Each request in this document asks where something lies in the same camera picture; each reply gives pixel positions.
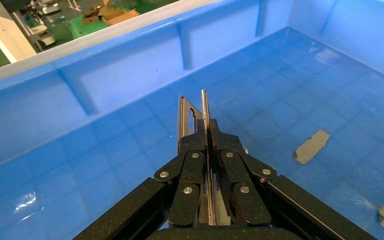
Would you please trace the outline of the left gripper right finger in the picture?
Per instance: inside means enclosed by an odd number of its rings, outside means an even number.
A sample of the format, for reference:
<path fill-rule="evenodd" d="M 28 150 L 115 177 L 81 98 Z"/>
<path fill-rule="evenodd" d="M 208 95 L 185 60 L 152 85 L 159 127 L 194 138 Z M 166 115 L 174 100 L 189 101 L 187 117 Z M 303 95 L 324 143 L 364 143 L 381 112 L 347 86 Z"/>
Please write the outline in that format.
<path fill-rule="evenodd" d="M 209 121 L 221 192 L 234 224 L 285 229 L 303 240 L 374 237 L 266 163 L 246 153 L 238 136 Z"/>

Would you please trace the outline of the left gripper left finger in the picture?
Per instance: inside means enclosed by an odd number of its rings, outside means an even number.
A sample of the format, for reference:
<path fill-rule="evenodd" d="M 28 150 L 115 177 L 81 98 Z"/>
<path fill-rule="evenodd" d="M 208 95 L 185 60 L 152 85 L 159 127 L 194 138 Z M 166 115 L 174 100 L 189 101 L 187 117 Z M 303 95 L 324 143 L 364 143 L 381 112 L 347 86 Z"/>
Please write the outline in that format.
<path fill-rule="evenodd" d="M 175 158 L 86 227 L 75 239 L 170 240 L 169 231 L 195 227 L 207 154 L 204 121 L 197 120 L 195 126 L 195 133 L 180 139 Z"/>

